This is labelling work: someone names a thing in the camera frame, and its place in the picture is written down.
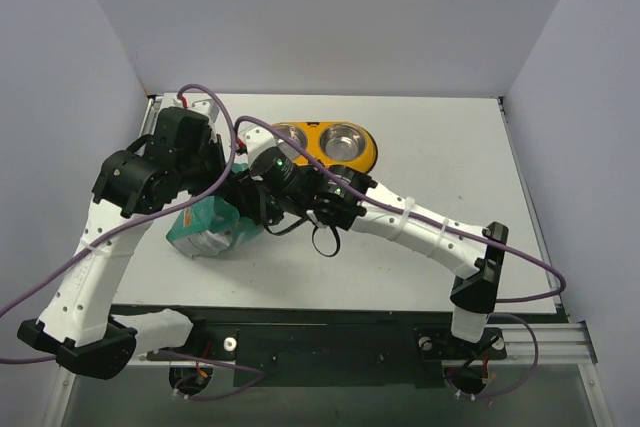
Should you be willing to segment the green pet food bag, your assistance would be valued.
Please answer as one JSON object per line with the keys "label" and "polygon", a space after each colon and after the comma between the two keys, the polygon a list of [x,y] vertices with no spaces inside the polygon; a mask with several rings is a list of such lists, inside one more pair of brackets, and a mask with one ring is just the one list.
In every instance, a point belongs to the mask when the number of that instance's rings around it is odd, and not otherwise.
{"label": "green pet food bag", "polygon": [[182,255],[211,258],[251,242],[263,228],[214,195],[182,209],[165,235]]}

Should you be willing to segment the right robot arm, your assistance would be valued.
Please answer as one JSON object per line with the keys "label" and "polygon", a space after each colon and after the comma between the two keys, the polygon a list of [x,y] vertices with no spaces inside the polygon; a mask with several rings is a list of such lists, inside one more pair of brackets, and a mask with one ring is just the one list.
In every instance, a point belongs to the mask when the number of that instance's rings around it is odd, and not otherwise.
{"label": "right robot arm", "polygon": [[248,160],[239,176],[240,194],[263,227],[291,214],[314,230],[380,237],[435,261],[454,275],[449,349],[468,356],[482,345],[497,304],[506,226],[455,222],[350,167],[298,166],[277,145],[249,150]]}

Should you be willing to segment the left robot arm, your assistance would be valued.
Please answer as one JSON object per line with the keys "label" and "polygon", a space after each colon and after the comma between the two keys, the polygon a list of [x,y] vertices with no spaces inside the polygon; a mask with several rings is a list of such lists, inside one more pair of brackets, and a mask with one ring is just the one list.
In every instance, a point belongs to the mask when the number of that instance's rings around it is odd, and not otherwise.
{"label": "left robot arm", "polygon": [[173,349],[200,355],[204,331],[176,308],[111,315],[124,273],[151,223],[179,193],[200,194],[227,172],[215,108],[161,110],[152,133],[102,164],[71,267],[41,314],[21,323],[19,340],[66,370],[115,377],[138,355]]}

